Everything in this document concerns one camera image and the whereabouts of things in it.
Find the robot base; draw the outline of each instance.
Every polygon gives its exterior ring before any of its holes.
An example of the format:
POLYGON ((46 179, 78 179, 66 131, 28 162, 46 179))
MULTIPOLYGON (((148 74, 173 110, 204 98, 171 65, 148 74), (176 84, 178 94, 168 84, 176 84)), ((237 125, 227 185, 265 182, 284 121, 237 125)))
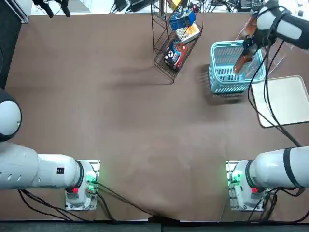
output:
POLYGON ((99 160, 79 160, 84 168, 84 178, 82 185, 77 193, 68 193, 66 195, 66 210, 86 211, 97 208, 97 184, 92 184, 89 180, 98 181, 100 161, 99 160))
POLYGON ((245 212, 253 210, 263 211, 262 205, 264 201, 265 192, 252 193, 252 189, 248 185, 245 176, 247 163, 248 163, 247 160, 243 160, 240 162, 237 161, 226 162, 231 209, 245 212))

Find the brown table surface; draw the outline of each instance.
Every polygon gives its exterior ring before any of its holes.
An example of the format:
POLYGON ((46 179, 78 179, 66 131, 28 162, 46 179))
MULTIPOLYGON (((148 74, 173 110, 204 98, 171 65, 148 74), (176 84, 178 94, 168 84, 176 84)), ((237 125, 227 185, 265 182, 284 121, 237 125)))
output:
MULTIPOLYGON (((225 161, 293 145, 276 129, 261 128, 247 100, 210 104, 205 97, 202 70, 211 45, 233 40, 247 19, 205 14, 201 38, 175 83, 165 85, 152 67, 149 14, 31 17, 21 28, 6 87, 23 110, 12 141, 38 153, 101 160, 100 181, 152 212, 218 220, 227 199, 225 161)), ((271 76, 298 74, 308 85, 308 72, 308 55, 294 48, 271 76)), ((286 128, 308 145, 308 124, 286 128)), ((62 189, 33 192, 64 205, 62 189)), ((0 194, 0 219, 50 218, 28 209, 16 191, 0 194)), ((279 194, 273 218, 303 216, 307 196, 279 194)), ((148 216, 108 194, 106 200, 116 219, 148 216)), ((100 207, 81 215, 106 218, 100 207)), ((247 217, 223 213, 223 220, 247 217)))

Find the black wire rack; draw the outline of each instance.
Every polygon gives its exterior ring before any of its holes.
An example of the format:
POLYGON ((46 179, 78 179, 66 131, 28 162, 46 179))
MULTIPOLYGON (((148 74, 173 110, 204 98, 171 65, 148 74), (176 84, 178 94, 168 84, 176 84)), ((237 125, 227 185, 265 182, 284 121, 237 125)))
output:
POLYGON ((154 54, 154 67, 158 68, 158 70, 167 77, 168 80, 171 81, 171 84, 174 83, 175 78, 177 76, 177 74, 179 73, 179 71, 181 70, 182 66, 184 65, 185 61, 187 60, 188 56, 190 55, 194 45, 196 44, 197 40, 199 39, 199 37, 202 34, 203 31, 203 23, 204 23, 204 5, 206 3, 206 0, 199 0, 199 1, 195 1, 197 3, 195 3, 196 6, 199 7, 199 12, 195 13, 196 14, 196 18, 198 19, 198 16, 201 16, 201 20, 199 20, 199 22, 201 23, 201 26, 197 23, 197 19, 195 21, 195 24, 197 25, 198 29, 199 29, 199 34, 197 35, 196 38, 194 38, 193 40, 191 40, 188 43, 185 43, 184 45, 187 47, 187 51, 182 59, 182 63, 180 65, 180 67, 178 67, 176 70, 169 67, 165 62, 164 62, 164 56, 167 54, 170 46, 171 46, 171 42, 174 40, 177 40, 178 42, 175 44, 175 47, 177 47, 181 42, 183 36, 185 35, 186 30, 183 30, 183 34, 181 36, 177 35, 175 30, 172 30, 171 26, 170 26, 170 22, 169 20, 171 19, 171 17, 176 14, 179 13, 183 10, 182 7, 182 2, 185 0, 181 0, 180 3, 178 4, 178 6, 175 7, 174 10, 172 10, 171 8, 168 8, 167 5, 165 7, 162 6, 158 6, 156 1, 153 1, 151 4, 151 18, 152 18, 152 30, 153 30, 153 54, 154 54), (154 38, 154 22, 156 24, 158 24, 162 29, 162 34, 159 37, 159 39, 157 39, 155 41, 154 38))

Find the green led light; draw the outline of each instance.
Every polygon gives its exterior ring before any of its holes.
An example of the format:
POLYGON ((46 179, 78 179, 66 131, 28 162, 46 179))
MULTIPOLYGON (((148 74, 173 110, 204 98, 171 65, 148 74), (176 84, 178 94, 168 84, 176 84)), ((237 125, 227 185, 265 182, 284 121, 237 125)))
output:
POLYGON ((234 183, 235 185, 239 185, 241 178, 242 178, 242 171, 236 170, 232 173, 232 183, 234 183))
POLYGON ((92 175, 87 175, 87 176, 86 176, 86 180, 87 180, 88 182, 94 182, 94 181, 96 180, 96 178, 93 177, 92 175))

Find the plastic basket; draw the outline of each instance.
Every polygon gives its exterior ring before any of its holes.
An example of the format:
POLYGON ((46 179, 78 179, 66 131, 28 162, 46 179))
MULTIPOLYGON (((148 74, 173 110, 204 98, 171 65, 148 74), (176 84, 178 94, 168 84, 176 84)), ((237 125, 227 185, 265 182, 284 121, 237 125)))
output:
MULTIPOLYGON (((249 83, 261 64, 263 57, 259 50, 251 62, 246 63, 239 74, 234 74, 233 67, 243 51, 243 40, 216 42, 211 47, 209 80, 211 91, 215 94, 241 93, 248 89, 249 83)), ((262 65, 253 83, 265 78, 265 66, 262 65)))

